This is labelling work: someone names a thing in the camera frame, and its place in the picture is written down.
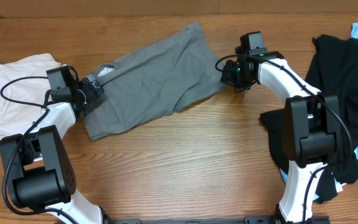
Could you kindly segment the grey shorts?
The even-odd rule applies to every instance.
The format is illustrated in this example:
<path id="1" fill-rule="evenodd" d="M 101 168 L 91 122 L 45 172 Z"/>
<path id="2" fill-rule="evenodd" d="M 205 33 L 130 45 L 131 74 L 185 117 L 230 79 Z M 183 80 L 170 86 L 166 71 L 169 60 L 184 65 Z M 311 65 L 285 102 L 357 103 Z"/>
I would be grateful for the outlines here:
<path id="1" fill-rule="evenodd" d="M 217 60 L 200 24 L 192 22 L 171 37 L 96 67 L 91 75 L 104 93 L 88 103 L 83 122 L 89 137 L 97 141 L 125 133 L 223 91 Z"/>

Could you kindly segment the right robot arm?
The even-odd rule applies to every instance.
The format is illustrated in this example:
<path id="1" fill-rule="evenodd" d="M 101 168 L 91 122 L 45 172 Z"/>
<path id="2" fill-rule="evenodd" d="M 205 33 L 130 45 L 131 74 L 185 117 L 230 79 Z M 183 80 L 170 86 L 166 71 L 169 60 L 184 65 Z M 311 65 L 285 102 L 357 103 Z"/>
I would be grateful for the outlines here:
<path id="1" fill-rule="evenodd" d="M 314 195 L 323 171 L 332 166 L 334 153 L 342 148 L 336 96 L 323 96 L 288 65 L 285 57 L 270 52 L 261 32 L 240 38 L 234 54 L 223 57 L 221 81 L 235 91 L 258 83 L 268 87 L 284 104 L 282 149 L 288 159 L 285 192 L 272 216 L 248 216 L 245 223 L 329 223 L 315 217 Z"/>

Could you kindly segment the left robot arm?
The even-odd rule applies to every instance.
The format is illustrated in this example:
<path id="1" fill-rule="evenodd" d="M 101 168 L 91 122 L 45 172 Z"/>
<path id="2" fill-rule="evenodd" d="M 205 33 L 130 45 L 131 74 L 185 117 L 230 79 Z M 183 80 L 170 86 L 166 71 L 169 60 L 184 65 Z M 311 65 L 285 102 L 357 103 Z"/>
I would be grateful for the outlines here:
<path id="1" fill-rule="evenodd" d="M 47 70 L 46 79 L 50 89 L 40 117 L 27 130 L 0 140 L 4 203 L 22 216 L 49 213 L 63 223 L 110 223 L 106 212 L 77 190 L 62 141 L 104 90 L 94 76 L 79 79 L 69 65 Z"/>

